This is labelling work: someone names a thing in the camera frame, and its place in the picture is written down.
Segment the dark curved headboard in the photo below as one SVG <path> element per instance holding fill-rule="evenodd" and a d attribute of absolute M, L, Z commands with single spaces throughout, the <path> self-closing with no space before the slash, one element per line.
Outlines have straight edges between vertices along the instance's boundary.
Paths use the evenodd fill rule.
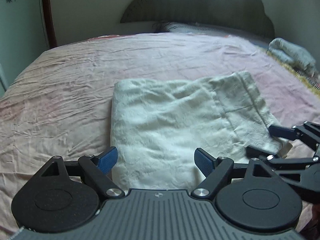
<path fill-rule="evenodd" d="M 133 0 L 120 21 L 200 23 L 275 37 L 262 0 Z"/>

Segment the cream embroidered pants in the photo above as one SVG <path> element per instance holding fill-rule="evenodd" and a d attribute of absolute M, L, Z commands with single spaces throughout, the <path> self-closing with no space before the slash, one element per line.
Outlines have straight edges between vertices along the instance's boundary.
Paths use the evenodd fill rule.
<path fill-rule="evenodd" d="M 113 181 L 128 189 L 194 189 L 204 178 L 194 163 L 202 148 L 247 163 L 246 146 L 285 156 L 286 139 L 248 72 L 194 81 L 126 79 L 112 98 L 111 144 L 118 150 Z"/>

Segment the pale green wardrobe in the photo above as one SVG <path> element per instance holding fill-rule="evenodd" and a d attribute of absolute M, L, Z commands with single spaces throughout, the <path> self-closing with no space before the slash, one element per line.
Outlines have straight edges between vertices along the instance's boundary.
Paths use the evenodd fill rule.
<path fill-rule="evenodd" d="M 1 0 L 1 90 L 57 46 L 50 0 Z"/>

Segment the grey patterned pillow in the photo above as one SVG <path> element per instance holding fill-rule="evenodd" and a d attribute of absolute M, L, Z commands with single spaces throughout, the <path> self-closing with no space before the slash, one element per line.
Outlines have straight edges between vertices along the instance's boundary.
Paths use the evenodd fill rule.
<path fill-rule="evenodd" d="M 270 43 L 274 37 L 267 37 L 264 35 L 253 34 L 247 31 L 219 27 L 215 25 L 199 25 L 199 24 L 185 24 L 178 22 L 157 22 L 155 23 L 157 32 L 172 32 L 172 33 L 192 33 L 192 34 L 206 34 L 211 36 L 238 36 L 248 40 L 258 40 Z"/>

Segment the pink bed sheet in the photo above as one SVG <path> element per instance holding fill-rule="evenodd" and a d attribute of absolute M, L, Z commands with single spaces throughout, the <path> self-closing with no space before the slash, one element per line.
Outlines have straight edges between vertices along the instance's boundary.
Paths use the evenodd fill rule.
<path fill-rule="evenodd" d="M 126 79 L 248 72 L 278 125 L 319 122 L 319 97 L 261 48 L 237 36 L 160 33 L 97 37 L 45 51 L 1 98 L 1 239 L 17 230 L 11 202 L 54 155 L 77 160 L 111 144 L 112 98 Z M 301 142 L 290 157 L 310 155 Z"/>

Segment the light folded blanket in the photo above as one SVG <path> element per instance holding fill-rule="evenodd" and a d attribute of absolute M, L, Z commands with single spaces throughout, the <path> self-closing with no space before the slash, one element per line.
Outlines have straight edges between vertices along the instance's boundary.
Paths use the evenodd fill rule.
<path fill-rule="evenodd" d="M 269 43 L 268 51 L 280 61 L 298 68 L 311 77 L 317 73 L 316 59 L 299 45 L 283 38 L 275 38 Z"/>

